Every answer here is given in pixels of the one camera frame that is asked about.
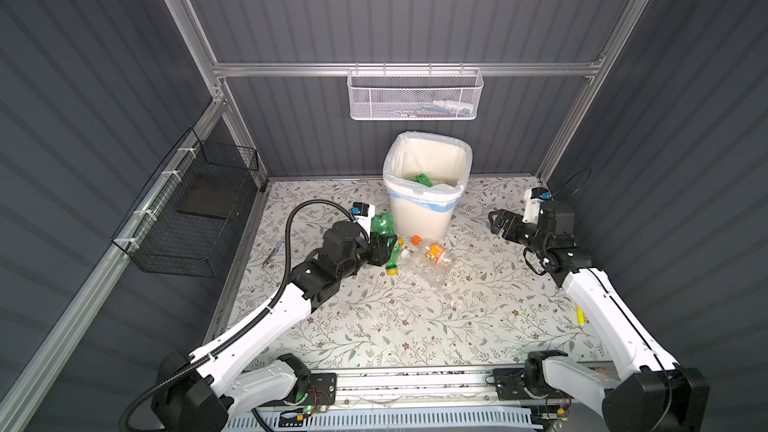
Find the orange label clear bottle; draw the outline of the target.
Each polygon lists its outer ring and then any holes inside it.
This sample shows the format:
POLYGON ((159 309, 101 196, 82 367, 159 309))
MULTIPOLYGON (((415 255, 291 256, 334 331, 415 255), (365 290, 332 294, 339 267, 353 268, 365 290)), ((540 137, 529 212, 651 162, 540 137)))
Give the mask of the orange label clear bottle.
POLYGON ((452 268, 456 264, 454 254, 432 239, 416 235, 410 239, 410 245, 428 264, 444 269, 452 268))

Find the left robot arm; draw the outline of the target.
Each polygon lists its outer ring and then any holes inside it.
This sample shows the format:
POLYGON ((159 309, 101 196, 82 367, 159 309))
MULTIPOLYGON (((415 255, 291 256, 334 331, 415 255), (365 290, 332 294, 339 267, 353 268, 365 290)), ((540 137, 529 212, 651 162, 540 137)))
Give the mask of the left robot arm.
POLYGON ((223 335, 188 354, 166 356, 154 385, 120 416, 119 430, 133 430, 130 420, 144 403, 162 431, 221 431, 233 417, 265 403, 303 401, 311 373, 295 355, 283 354, 253 372, 247 365, 333 298, 344 279, 365 265, 385 264, 398 242, 394 234, 373 230, 373 205, 355 202, 344 208, 330 200, 322 203, 344 218, 324 232, 321 246, 301 263, 287 263, 270 298, 223 335))

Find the clear bottle white cap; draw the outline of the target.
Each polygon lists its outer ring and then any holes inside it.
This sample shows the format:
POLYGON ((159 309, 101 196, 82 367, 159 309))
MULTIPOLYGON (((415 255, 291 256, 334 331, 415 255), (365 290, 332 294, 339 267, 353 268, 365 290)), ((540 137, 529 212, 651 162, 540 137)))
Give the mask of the clear bottle white cap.
POLYGON ((444 269, 428 264, 415 252, 413 253, 411 260, 401 262, 400 266, 420 277, 433 287, 443 287, 449 281, 453 269, 453 267, 444 269))

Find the green bottle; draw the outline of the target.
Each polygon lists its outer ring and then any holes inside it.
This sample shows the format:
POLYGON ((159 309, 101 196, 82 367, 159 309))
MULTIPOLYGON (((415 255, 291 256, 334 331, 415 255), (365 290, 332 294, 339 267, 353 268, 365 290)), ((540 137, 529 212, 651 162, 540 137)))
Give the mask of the green bottle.
POLYGON ((431 188, 434 186, 432 180, 424 173, 419 173, 413 176, 412 181, 428 188, 431 188))
POLYGON ((370 231, 371 259, 375 266, 383 266, 388 276, 398 276, 401 245, 396 234, 394 217, 386 212, 373 217, 370 231))

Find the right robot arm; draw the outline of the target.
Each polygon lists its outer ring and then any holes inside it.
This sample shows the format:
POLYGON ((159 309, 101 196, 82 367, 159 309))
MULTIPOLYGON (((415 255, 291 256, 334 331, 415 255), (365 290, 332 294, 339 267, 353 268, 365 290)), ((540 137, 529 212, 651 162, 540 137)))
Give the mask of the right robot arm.
POLYGON ((577 244, 575 212, 566 203, 530 199, 523 215, 488 214, 492 234, 517 243, 585 313, 606 347, 617 376, 610 378, 559 350, 529 353, 517 383, 531 398, 576 399, 611 431, 698 431, 710 386, 696 368, 685 368, 641 324, 593 255, 577 244))

